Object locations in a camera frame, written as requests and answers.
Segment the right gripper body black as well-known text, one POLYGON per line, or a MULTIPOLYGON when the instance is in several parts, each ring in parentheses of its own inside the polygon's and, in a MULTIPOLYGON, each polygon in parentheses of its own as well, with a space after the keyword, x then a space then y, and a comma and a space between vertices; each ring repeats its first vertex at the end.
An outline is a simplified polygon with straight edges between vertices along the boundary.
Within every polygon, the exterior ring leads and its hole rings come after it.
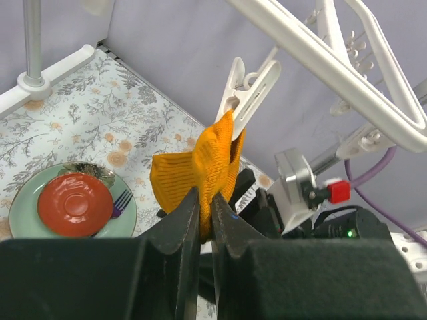
MULTIPOLYGON (((245 187, 255 180, 251 170, 245 169, 238 173, 234 192, 228 205, 230 209, 235 208, 236 199, 242 194, 245 187)), ((271 195, 262 188, 256 190, 256 196, 240 211, 241 217, 248 225, 253 227, 263 236, 270 239, 381 239, 390 240, 388 227, 379 221, 369 210, 350 205, 341 208, 344 215, 332 218, 333 210, 323 211, 315 221, 308 219, 293 231, 281 234, 282 222, 271 195)), ((200 206, 196 211, 200 218, 200 206)))

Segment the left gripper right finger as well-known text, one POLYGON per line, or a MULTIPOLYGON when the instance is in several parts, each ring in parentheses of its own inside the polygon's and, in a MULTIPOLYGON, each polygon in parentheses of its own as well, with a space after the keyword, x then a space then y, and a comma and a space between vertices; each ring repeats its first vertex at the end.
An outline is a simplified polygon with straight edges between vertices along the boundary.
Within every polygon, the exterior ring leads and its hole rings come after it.
POLYGON ((419 319, 420 289, 389 241, 272 240, 211 204, 218 319, 419 319))

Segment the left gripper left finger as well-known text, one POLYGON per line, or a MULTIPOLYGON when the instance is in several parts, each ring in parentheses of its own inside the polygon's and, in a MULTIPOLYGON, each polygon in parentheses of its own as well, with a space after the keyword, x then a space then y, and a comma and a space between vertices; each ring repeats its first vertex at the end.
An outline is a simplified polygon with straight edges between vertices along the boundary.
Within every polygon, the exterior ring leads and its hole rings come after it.
POLYGON ((195 319, 199 199, 129 239, 1 244, 2 319, 195 319))

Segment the yellow sock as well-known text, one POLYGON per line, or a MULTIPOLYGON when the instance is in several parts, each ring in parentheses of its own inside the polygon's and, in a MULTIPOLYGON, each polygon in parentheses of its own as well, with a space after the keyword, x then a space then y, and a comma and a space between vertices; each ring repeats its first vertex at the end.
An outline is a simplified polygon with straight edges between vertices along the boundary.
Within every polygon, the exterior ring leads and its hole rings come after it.
POLYGON ((229 201, 240 166, 245 131, 232 139, 233 111, 229 110, 199 136, 193 151, 154 155, 150 181, 160 207, 170 214, 177 209, 190 189, 197 187, 200 218, 199 238, 211 240, 211 209, 220 193, 229 201))

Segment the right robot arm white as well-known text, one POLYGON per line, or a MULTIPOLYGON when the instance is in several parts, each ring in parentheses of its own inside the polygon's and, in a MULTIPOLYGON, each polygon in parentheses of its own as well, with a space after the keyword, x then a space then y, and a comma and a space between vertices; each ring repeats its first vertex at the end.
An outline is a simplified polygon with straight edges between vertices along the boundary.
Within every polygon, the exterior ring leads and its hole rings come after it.
POLYGON ((426 232, 393 233, 375 214, 360 206, 344 206, 319 212, 324 201, 339 195, 350 196, 350 184, 332 179, 321 187, 310 168, 298 178, 291 170, 268 190, 260 189, 256 198, 240 211, 240 217, 271 239, 384 239, 392 241, 407 262, 417 282, 426 282, 426 248, 419 240, 426 232))

